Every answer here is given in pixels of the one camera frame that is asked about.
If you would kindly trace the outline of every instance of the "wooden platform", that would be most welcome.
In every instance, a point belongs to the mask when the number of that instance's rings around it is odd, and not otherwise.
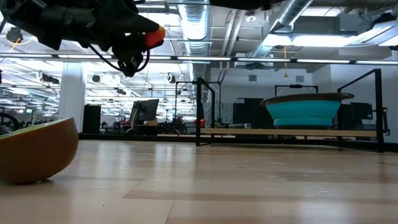
[[[202,128],[202,134],[269,134],[293,136],[377,137],[376,131]]]
[[[80,141],[50,181],[0,184],[1,224],[397,224],[398,154]]]

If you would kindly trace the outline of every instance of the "fluorescent light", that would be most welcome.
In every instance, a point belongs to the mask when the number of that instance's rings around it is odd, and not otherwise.
[[[3,106],[3,107],[7,109],[26,109],[25,106]]]
[[[15,57],[15,58],[50,58],[52,55],[48,54],[0,54],[0,57]]]
[[[292,45],[292,41],[289,36],[286,35],[275,35],[275,34],[268,34],[267,37],[262,41],[264,46],[288,46]]]
[[[299,63],[349,63],[349,60],[297,59]]]
[[[292,43],[301,47],[342,47],[349,44],[349,38],[338,35],[298,35]]]
[[[290,62],[287,58],[238,58],[239,62]]]
[[[149,59],[151,60],[170,60],[171,57],[169,56],[150,56]]]
[[[381,27],[381,28],[373,28],[367,32],[359,34],[356,37],[350,37],[349,44],[363,44],[363,43],[367,42],[368,40],[371,40],[371,39],[377,37],[378,35],[382,34],[383,32],[385,32],[391,28],[392,28],[391,26]]]
[[[98,55],[58,55],[60,58],[92,58],[97,59],[100,58]],[[102,57],[106,59],[111,59],[112,56],[110,55],[102,55]]]
[[[230,61],[230,57],[177,57],[178,60]]]
[[[396,46],[396,45],[398,45],[398,35],[385,41],[384,43],[379,44],[379,46]]]
[[[356,61],[358,65],[398,65],[398,61]]]

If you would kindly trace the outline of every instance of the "brown bowl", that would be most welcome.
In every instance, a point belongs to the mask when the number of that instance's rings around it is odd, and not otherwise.
[[[50,178],[75,157],[78,133],[73,118],[0,136],[0,181],[31,184]]]

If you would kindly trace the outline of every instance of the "blue bowl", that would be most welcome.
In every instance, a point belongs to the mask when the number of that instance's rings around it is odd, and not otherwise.
[[[341,101],[354,98],[349,93],[314,93],[278,96],[264,100],[274,126],[281,129],[329,129]]]

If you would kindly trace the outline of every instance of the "robotic arm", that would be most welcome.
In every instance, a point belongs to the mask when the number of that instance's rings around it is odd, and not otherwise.
[[[36,36],[38,41],[59,50],[62,40],[90,48],[106,63],[133,77],[149,61],[149,50],[163,44],[165,30],[138,14],[136,4],[145,0],[0,0],[4,19]],[[210,4],[236,9],[262,10],[271,0],[211,0]],[[112,51],[119,67],[105,60],[93,48]],[[144,65],[142,53],[147,52]]]

